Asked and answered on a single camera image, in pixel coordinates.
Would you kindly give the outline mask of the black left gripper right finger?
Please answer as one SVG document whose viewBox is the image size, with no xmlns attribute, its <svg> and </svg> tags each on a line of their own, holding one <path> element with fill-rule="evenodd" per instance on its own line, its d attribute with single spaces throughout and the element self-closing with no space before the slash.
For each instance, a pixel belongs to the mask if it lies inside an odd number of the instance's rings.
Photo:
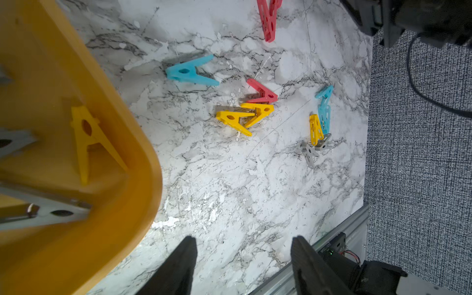
<svg viewBox="0 0 472 295">
<path fill-rule="evenodd" d="M 291 264 L 298 295 L 353 295 L 303 236 L 292 239 Z"/>
</svg>

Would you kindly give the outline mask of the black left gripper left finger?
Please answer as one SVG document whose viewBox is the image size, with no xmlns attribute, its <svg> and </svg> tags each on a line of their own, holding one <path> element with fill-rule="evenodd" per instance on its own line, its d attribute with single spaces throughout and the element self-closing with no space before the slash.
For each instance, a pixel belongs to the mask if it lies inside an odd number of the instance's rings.
<svg viewBox="0 0 472 295">
<path fill-rule="evenodd" d="M 196 260 L 196 239 L 187 236 L 136 294 L 190 295 Z"/>
</svg>

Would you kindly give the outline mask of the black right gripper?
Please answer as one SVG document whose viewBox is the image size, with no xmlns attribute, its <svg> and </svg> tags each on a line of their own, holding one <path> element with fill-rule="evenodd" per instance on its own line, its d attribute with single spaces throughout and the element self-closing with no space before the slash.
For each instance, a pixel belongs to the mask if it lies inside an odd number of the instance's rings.
<svg viewBox="0 0 472 295">
<path fill-rule="evenodd" d="M 445 44 L 472 46 L 472 2 L 448 0 L 340 2 L 360 31 L 375 36 L 391 48 L 405 31 L 420 35 L 421 41 L 441 48 Z"/>
</svg>

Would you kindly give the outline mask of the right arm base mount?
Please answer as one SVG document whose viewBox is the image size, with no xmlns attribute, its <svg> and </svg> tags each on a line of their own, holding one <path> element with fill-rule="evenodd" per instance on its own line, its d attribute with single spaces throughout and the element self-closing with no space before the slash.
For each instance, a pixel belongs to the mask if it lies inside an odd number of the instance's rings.
<svg viewBox="0 0 472 295">
<path fill-rule="evenodd" d="M 455 292 L 380 261 L 362 261 L 341 232 L 319 252 L 324 262 L 356 295 L 453 295 Z"/>
</svg>

